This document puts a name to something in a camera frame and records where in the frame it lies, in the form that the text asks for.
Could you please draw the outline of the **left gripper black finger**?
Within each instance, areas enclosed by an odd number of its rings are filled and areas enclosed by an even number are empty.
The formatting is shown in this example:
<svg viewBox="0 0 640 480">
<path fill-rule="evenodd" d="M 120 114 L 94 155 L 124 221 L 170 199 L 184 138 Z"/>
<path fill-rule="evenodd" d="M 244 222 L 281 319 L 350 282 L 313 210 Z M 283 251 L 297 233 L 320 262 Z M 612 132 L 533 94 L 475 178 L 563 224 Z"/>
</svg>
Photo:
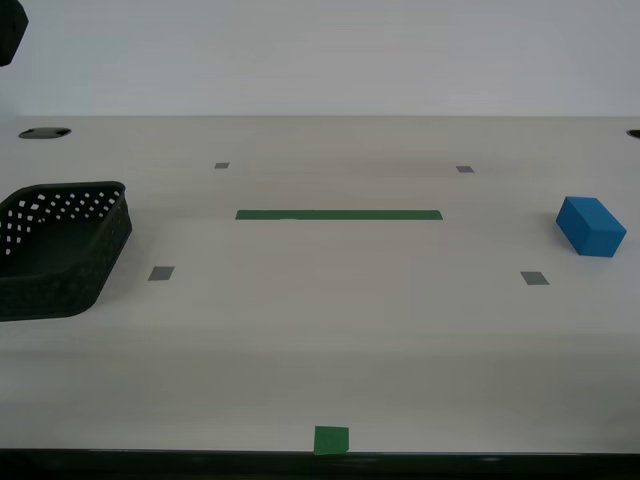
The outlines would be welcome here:
<svg viewBox="0 0 640 480">
<path fill-rule="evenodd" d="M 29 19 L 18 0 L 0 0 L 0 66 L 9 65 L 24 37 Z"/>
</svg>

